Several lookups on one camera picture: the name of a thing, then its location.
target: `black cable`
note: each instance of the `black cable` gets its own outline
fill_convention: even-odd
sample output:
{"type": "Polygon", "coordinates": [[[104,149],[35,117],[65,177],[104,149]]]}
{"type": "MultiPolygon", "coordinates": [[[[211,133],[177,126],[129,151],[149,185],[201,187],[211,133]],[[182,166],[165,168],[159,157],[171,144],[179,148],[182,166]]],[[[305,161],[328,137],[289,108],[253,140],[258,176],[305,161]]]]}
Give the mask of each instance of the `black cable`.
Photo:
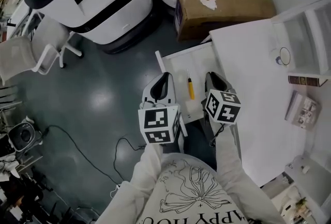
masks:
{"type": "Polygon", "coordinates": [[[128,143],[129,143],[129,145],[130,145],[130,147],[134,150],[134,151],[141,151],[141,150],[144,150],[145,149],[145,147],[146,147],[146,145],[144,145],[144,146],[139,146],[137,149],[135,149],[132,145],[131,145],[131,143],[126,139],[126,138],[124,138],[124,137],[121,137],[118,141],[117,141],[117,144],[116,144],[116,148],[115,148],[115,158],[114,158],[114,161],[113,161],[113,167],[114,167],[114,170],[119,174],[119,176],[122,178],[122,180],[124,180],[124,178],[123,178],[123,176],[120,174],[120,172],[116,169],[116,159],[117,159],[117,146],[118,146],[118,144],[120,143],[120,141],[121,140],[126,140],[128,143]]]}
{"type": "MultiPolygon", "coordinates": [[[[80,154],[88,161],[88,163],[89,164],[91,164],[92,165],[92,167],[93,168],[95,168],[96,170],[98,170],[100,173],[102,173],[103,175],[105,175],[106,177],[108,177],[115,185],[118,185],[118,183],[113,179],[113,178],[111,178],[108,174],[106,174],[105,172],[103,172],[103,171],[101,171],[98,167],[96,167],[86,156],[85,156],[85,154],[79,149],[79,147],[77,146],[77,144],[75,143],[75,141],[72,139],[72,137],[70,136],[70,134],[66,131],[66,130],[64,130],[62,127],[60,127],[60,126],[58,126],[58,125],[49,125],[46,129],[45,129],[45,131],[44,131],[44,133],[42,134],[42,138],[44,137],[44,136],[46,136],[47,134],[48,134],[48,132],[49,132],[49,129],[51,128],[51,127],[55,127],[55,128],[57,128],[57,129],[59,129],[59,130],[61,130],[63,133],[65,133],[68,137],[69,137],[69,139],[73,142],[73,144],[74,144],[74,146],[76,147],[76,149],[80,152],[80,154]]],[[[116,144],[116,148],[115,148],[115,159],[114,159],[114,162],[113,162],[113,166],[114,166],[114,170],[119,174],[119,176],[121,177],[121,179],[122,180],[124,180],[124,178],[122,177],[122,175],[120,174],[120,172],[116,169],[116,164],[115,164],[115,162],[116,162],[116,159],[117,159],[117,147],[118,147],[118,144],[119,144],[119,142],[121,141],[121,140],[126,140],[128,143],[129,143],[129,145],[130,145],[130,147],[134,150],[134,151],[141,151],[141,150],[144,150],[145,149],[145,147],[146,147],[146,145],[142,145],[142,146],[139,146],[137,149],[135,149],[132,145],[131,145],[131,143],[129,142],[129,140],[128,139],[126,139],[126,138],[124,138],[124,136],[123,137],[121,137],[118,141],[117,141],[117,144],[116,144]]]]}
{"type": "Polygon", "coordinates": [[[218,129],[218,131],[216,132],[216,134],[215,134],[215,136],[213,137],[213,139],[212,140],[210,140],[210,142],[209,142],[209,146],[210,147],[215,147],[216,146],[216,138],[217,138],[217,136],[220,134],[220,133],[222,133],[224,131],[224,124],[221,124],[221,127],[218,129]]]}
{"type": "Polygon", "coordinates": [[[70,136],[70,134],[65,131],[62,127],[60,126],[57,126],[57,125],[49,125],[46,129],[45,129],[45,132],[42,134],[42,136],[44,137],[45,135],[47,135],[47,133],[49,132],[49,129],[51,127],[55,127],[59,130],[61,130],[63,133],[65,133],[69,139],[73,142],[74,146],[76,147],[76,149],[80,152],[80,154],[82,154],[82,156],[88,161],[89,164],[92,165],[93,168],[95,168],[96,170],[98,170],[100,173],[102,173],[103,175],[105,175],[106,177],[108,177],[115,185],[118,185],[118,183],[113,179],[111,178],[108,174],[104,173],[103,171],[101,171],[98,167],[96,167],[86,156],[85,154],[79,149],[79,147],[77,146],[77,144],[75,143],[75,141],[72,139],[72,137],[70,136]]]}

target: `person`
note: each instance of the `person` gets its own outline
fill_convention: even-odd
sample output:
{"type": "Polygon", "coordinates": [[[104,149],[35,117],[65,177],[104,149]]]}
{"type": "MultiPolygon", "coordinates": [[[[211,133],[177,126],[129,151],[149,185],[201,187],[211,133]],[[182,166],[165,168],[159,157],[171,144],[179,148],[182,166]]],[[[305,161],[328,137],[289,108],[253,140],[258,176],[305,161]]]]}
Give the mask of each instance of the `person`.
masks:
{"type": "MultiPolygon", "coordinates": [[[[210,124],[215,135],[219,124],[210,124]]],[[[191,155],[164,154],[161,145],[148,144],[131,181],[121,184],[96,224],[284,224],[245,173],[229,127],[215,148],[217,171],[191,155]]]]}

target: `white tabletop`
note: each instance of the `white tabletop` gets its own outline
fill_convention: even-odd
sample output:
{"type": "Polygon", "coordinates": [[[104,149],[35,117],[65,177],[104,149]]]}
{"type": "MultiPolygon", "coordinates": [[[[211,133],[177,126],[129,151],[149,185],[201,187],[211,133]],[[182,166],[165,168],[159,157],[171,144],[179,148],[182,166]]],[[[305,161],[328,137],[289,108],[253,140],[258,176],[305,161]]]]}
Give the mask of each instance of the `white tabletop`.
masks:
{"type": "Polygon", "coordinates": [[[246,173],[259,186],[302,154],[305,130],[284,120],[293,86],[287,69],[273,63],[278,47],[269,19],[224,27],[210,33],[226,79],[242,103],[237,125],[246,173]]]}
{"type": "Polygon", "coordinates": [[[173,76],[176,99],[180,104],[184,123],[203,118],[201,101],[206,98],[206,74],[210,71],[221,71],[212,43],[201,44],[162,58],[159,52],[156,52],[156,55],[162,72],[170,72],[173,76]],[[195,100],[191,100],[189,95],[187,70],[192,79],[195,100]]]}

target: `yellow screwdriver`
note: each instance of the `yellow screwdriver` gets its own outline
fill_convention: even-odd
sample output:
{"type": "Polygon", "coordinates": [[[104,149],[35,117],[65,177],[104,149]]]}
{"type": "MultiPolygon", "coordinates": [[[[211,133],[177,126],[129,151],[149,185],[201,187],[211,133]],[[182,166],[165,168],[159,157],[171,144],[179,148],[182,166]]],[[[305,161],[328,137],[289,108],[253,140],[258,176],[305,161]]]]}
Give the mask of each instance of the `yellow screwdriver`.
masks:
{"type": "Polygon", "coordinates": [[[187,75],[188,75],[188,92],[190,94],[191,100],[194,100],[195,96],[194,96],[194,90],[193,90],[193,83],[190,78],[190,72],[188,71],[188,69],[187,69],[187,75]]]}

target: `cardboard box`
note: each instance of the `cardboard box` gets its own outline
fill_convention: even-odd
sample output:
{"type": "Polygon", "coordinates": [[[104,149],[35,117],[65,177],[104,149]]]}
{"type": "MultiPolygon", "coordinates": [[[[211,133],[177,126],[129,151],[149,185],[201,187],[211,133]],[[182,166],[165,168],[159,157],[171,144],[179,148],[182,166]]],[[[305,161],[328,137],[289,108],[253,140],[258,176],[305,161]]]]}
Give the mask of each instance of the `cardboard box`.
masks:
{"type": "Polygon", "coordinates": [[[204,39],[211,30],[275,15],[273,0],[177,0],[177,40],[204,39]]]}

